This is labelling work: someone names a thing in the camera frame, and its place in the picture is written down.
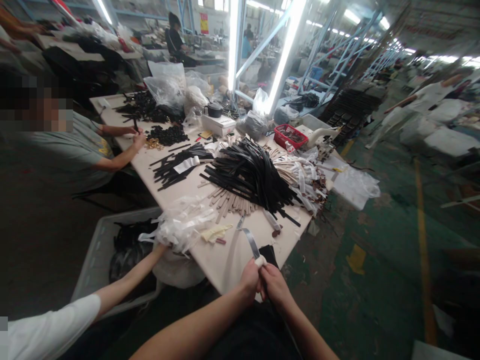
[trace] workbench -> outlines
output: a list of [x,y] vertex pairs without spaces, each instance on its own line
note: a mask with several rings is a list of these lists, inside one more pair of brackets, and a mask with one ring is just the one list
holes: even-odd
[[[101,119],[105,124],[119,127],[133,126],[132,120],[124,123],[126,118],[122,117],[120,113],[117,113],[112,108],[106,108],[102,111],[102,107],[99,105],[99,99],[106,99],[112,108],[116,108],[124,104],[123,101],[125,97],[123,95],[102,96],[91,98],[90,101],[96,111],[99,114],[101,113]],[[170,126],[169,124],[143,121],[138,123],[138,126],[143,128],[144,131],[150,131],[152,126],[157,125],[160,125],[163,128]],[[201,180],[203,180],[203,178],[200,177],[200,173],[205,169],[204,164],[197,166],[185,180],[161,191],[158,191],[161,184],[159,182],[154,182],[153,169],[156,166],[150,166],[151,163],[162,159],[169,154],[176,154],[183,150],[179,149],[174,152],[169,152],[169,149],[178,148],[186,144],[194,145],[197,138],[198,136],[196,133],[191,134],[189,135],[189,141],[176,143],[172,146],[165,147],[162,150],[146,149],[144,147],[131,161],[131,165],[136,170],[161,209],[166,209],[173,201],[180,197],[188,196],[204,197],[205,199],[203,203],[209,208],[210,199],[206,197],[215,189],[215,185],[208,184],[198,188]],[[116,137],[115,140],[123,151],[132,144],[132,139],[127,138],[127,135]],[[264,145],[266,141],[267,138],[263,137],[259,143],[260,145]],[[203,144],[206,140],[202,138],[200,142]],[[270,140],[268,144],[272,148],[281,149],[273,140]],[[333,173],[327,174],[327,179],[331,179],[332,176]],[[272,226],[265,218],[261,209],[256,210],[250,216],[246,216],[243,222],[243,227],[248,228],[252,232],[259,248],[266,245],[273,245],[276,261],[280,268],[284,265],[311,219],[308,212],[299,206],[285,206],[283,209],[288,215],[298,221],[301,226],[298,227],[289,219],[282,218],[277,214],[278,223],[283,226],[283,229],[281,230],[281,234],[275,239],[272,238]],[[228,213],[226,217],[221,218],[220,225],[233,225],[232,228],[227,230],[224,236],[226,245],[219,243],[211,244],[199,240],[198,243],[190,249],[191,255],[203,270],[208,280],[221,294],[225,294],[238,284],[245,265],[253,256],[252,249],[244,233],[236,231],[236,226],[239,220],[240,215],[238,212]]]

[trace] hand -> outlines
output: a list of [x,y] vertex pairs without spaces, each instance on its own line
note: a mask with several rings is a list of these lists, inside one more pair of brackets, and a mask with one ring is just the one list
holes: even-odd
[[260,292],[261,281],[259,276],[259,267],[255,264],[252,257],[243,268],[240,279],[240,288],[247,294],[248,300],[253,302],[255,294]]
[[144,133],[144,130],[140,126],[138,127],[138,132],[135,130],[133,126],[127,126],[124,129],[125,129],[125,134],[141,135]]
[[138,134],[133,137],[133,145],[135,145],[138,150],[143,148],[146,142],[147,138],[143,136],[143,134]]
[[[284,276],[275,265],[268,263],[260,269],[260,275],[265,280],[268,297],[280,309],[287,309],[295,304],[295,300],[290,293],[289,287],[285,282]],[[267,292],[262,286],[260,289],[263,301],[267,299]]]

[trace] fabric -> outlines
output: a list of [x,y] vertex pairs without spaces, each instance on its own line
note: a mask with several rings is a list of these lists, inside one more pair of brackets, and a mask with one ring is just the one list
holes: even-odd
[[92,169],[102,158],[113,159],[108,142],[86,117],[73,112],[73,131],[12,132],[9,139],[19,156],[47,182],[71,193],[96,189],[113,177]]
[[179,32],[172,28],[168,28],[165,30],[165,40],[168,52],[170,54],[174,54],[177,51],[181,50],[182,45],[184,44]]
[[58,311],[8,323],[8,360],[57,359],[94,322],[101,300],[92,294]]
[[441,82],[427,85],[414,94],[417,96],[417,99],[407,105],[406,108],[422,114],[427,114],[433,105],[440,102],[453,89],[453,86],[443,87]]
[[241,42],[241,58],[247,59],[249,57],[249,53],[252,52],[252,46],[250,45],[249,39],[244,36],[243,41]]

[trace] red basket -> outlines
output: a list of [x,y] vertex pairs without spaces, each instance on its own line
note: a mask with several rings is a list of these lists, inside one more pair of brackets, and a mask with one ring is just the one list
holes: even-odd
[[[296,142],[292,140],[292,135],[295,134],[302,140]],[[305,144],[309,138],[303,135],[300,131],[289,124],[283,124],[275,128],[275,137],[273,138],[275,142],[280,145],[282,148],[286,149],[285,142],[288,141],[293,145],[295,149],[299,149],[303,144]]]

